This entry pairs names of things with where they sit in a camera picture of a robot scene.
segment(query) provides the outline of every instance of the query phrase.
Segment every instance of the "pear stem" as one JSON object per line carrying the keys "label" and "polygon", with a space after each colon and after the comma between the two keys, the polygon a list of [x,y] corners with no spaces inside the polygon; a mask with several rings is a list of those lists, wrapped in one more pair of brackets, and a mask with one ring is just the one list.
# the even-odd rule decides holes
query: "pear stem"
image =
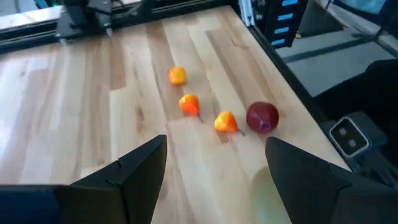
{"label": "pear stem", "polygon": [[203,119],[201,118],[200,114],[198,114],[198,118],[200,120],[200,122],[204,123]]}
{"label": "pear stem", "polygon": [[238,132],[241,133],[243,136],[246,136],[246,134],[242,130],[240,130],[239,128],[238,128]]}

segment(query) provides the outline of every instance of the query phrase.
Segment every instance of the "wood plank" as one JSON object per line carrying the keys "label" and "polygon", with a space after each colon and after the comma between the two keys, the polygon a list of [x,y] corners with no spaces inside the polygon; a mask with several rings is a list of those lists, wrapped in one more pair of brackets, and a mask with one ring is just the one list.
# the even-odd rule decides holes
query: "wood plank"
{"label": "wood plank", "polygon": [[[173,65],[186,68],[186,85],[169,83]],[[179,111],[188,93],[203,123]],[[280,111],[270,135],[245,123],[259,100]],[[230,7],[3,55],[0,106],[2,184],[69,184],[166,134],[153,223],[289,223],[267,170],[268,136],[348,168]],[[214,130],[223,110],[245,136]]]}

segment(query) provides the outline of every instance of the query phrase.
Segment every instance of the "apple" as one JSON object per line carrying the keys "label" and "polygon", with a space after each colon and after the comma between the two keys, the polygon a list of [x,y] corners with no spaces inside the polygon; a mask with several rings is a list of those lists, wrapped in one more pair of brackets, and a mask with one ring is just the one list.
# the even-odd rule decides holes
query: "apple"
{"label": "apple", "polygon": [[246,112],[246,123],[257,133],[265,134],[276,128],[279,114],[276,107],[266,102],[255,102]]}

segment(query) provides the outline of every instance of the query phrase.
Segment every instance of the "gray floor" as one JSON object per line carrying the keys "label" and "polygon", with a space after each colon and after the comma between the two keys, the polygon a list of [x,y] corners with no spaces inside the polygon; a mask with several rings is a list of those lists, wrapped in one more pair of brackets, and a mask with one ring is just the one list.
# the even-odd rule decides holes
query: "gray floor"
{"label": "gray floor", "polygon": [[371,42],[317,57],[288,63],[304,87],[312,96],[359,75],[376,60],[393,56],[376,43]]}
{"label": "gray floor", "polygon": [[[311,14],[312,12],[307,8],[305,13]],[[363,20],[359,18],[355,21],[358,23]],[[353,34],[359,33],[357,28],[348,27],[345,30],[337,32],[295,39],[291,48],[285,47],[276,50],[285,59],[289,68],[296,74],[297,78],[312,96],[317,96],[327,89],[363,73],[374,61],[394,58],[393,55],[384,50],[380,45],[377,45],[375,42],[368,42],[316,57],[292,61],[292,58],[295,58],[294,56],[298,54],[336,46],[358,38],[353,36]]]}

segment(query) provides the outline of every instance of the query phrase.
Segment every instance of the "apple stem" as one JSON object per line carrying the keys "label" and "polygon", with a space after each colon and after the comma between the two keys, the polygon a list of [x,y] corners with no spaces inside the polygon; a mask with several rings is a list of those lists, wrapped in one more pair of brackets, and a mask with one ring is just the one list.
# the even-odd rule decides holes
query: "apple stem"
{"label": "apple stem", "polygon": [[238,132],[241,133],[243,136],[246,136],[246,134],[242,130],[238,129]]}

